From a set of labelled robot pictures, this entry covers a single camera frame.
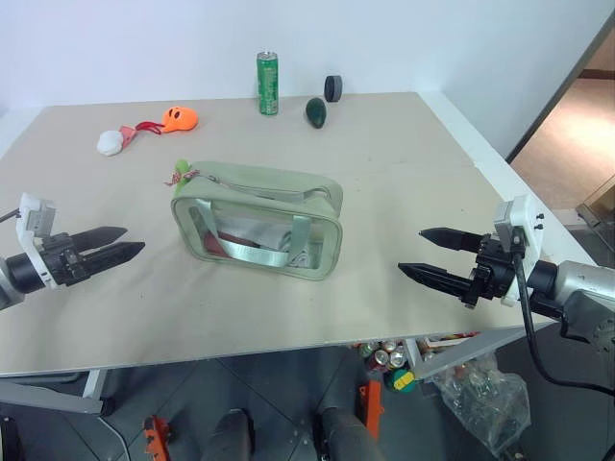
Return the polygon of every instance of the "green avocado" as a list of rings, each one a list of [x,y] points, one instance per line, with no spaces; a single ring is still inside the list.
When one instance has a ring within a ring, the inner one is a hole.
[[[327,118],[327,108],[325,102],[320,98],[311,98],[306,105],[307,121],[314,128],[323,128]]]

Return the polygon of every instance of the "green soda can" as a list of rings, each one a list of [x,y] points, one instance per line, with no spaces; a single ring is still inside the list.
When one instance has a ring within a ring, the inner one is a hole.
[[[257,54],[258,105],[263,115],[278,113],[278,55],[272,51]]]

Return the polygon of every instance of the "orange toy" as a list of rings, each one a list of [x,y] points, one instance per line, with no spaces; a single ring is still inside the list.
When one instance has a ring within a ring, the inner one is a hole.
[[[162,116],[163,133],[175,132],[176,130],[192,130],[199,123],[199,115],[191,108],[175,106]]]

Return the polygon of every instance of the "white ball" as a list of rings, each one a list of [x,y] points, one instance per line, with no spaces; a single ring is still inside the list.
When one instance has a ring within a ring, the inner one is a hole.
[[[124,137],[122,136],[122,133],[116,130],[104,132],[98,138],[96,150],[103,156],[114,156],[115,154],[119,154],[121,152],[123,142]]]

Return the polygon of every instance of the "table leg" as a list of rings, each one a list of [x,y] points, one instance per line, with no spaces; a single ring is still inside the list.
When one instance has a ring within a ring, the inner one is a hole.
[[[538,330],[548,325],[550,325],[550,323],[541,323],[537,324],[535,328]],[[417,353],[418,349],[414,338],[407,338],[404,342],[408,358],[411,362],[410,366],[412,367],[412,372],[417,379],[425,379],[447,368],[453,367],[454,365],[467,362],[479,355],[493,352],[525,335],[526,331],[523,327],[489,329],[488,331],[483,331],[467,339],[457,346],[453,346],[444,352],[438,353],[427,362],[424,362],[420,354]]]
[[[100,396],[106,377],[107,370],[90,370],[82,397],[0,380],[0,401],[98,415],[103,411],[103,401],[100,400]]]

